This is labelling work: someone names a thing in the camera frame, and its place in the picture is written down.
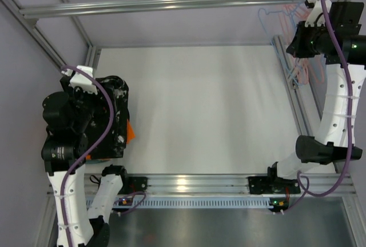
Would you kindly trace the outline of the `light blue wire hanger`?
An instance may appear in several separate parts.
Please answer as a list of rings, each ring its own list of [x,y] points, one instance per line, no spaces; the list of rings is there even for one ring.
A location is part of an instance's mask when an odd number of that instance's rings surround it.
[[[283,4],[283,5],[288,5],[288,4],[300,4],[303,3],[304,4],[305,0],[296,0],[293,3],[287,3],[287,4]],[[283,37],[284,36],[282,34],[282,29],[281,29],[281,25],[280,25],[280,21],[279,21],[279,17],[278,15],[281,13],[281,7],[283,5],[279,5],[279,6],[275,6],[275,7],[270,7],[270,8],[265,8],[265,7],[261,7],[259,8],[258,12],[257,12],[257,17],[258,17],[258,21],[265,33],[265,36],[268,38],[270,44],[275,47],[275,42],[273,41],[273,37],[276,35],[280,35]],[[300,87],[302,85],[298,85],[298,83],[295,81],[295,78],[291,75],[290,73],[290,67],[291,67],[291,63],[289,64],[289,67],[285,68],[285,77],[286,79],[293,83],[295,85],[295,87]]]

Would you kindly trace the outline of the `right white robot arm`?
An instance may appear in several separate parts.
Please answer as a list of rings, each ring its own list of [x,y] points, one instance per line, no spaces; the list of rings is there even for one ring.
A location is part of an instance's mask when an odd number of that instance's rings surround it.
[[[269,179],[276,183],[295,181],[320,165],[343,162],[347,167],[359,160],[362,149],[356,147],[354,125],[360,93],[365,81],[365,36],[359,23],[362,2],[320,0],[307,3],[312,11],[300,21],[286,52],[304,59],[323,55],[326,59],[327,89],[318,131],[313,136],[298,136],[295,153],[268,168]]]

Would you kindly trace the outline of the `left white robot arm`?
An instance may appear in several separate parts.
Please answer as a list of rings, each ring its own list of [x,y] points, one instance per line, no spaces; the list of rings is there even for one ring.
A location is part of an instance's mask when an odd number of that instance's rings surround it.
[[[113,201],[126,183],[123,166],[104,168],[98,192],[87,207],[87,158],[121,158],[128,142],[127,83],[115,75],[97,82],[100,89],[87,92],[64,76],[62,90],[43,101],[47,137],[41,156],[57,207],[58,246],[107,246]]]

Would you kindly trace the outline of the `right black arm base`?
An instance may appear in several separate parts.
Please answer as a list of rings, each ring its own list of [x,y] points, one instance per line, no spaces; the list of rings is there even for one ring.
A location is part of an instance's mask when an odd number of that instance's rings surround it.
[[[300,194],[301,190],[296,180],[270,176],[248,177],[250,194]]]

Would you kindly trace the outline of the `black white patterned trousers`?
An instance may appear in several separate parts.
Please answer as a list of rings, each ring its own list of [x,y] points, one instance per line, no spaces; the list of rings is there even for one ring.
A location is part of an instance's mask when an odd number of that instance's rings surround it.
[[[97,78],[97,81],[106,90],[111,99],[114,111],[114,122],[112,123],[112,126],[115,123],[118,123],[118,125],[120,125],[121,123],[126,122],[126,119],[129,119],[130,117],[128,110],[128,84],[116,75],[110,75],[104,78]]]

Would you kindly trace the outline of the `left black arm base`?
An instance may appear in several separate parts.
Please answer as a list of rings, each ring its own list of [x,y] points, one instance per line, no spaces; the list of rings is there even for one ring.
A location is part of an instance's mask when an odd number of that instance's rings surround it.
[[[126,195],[134,192],[144,192],[148,187],[148,178],[143,176],[132,176],[122,179],[122,189],[119,194]]]

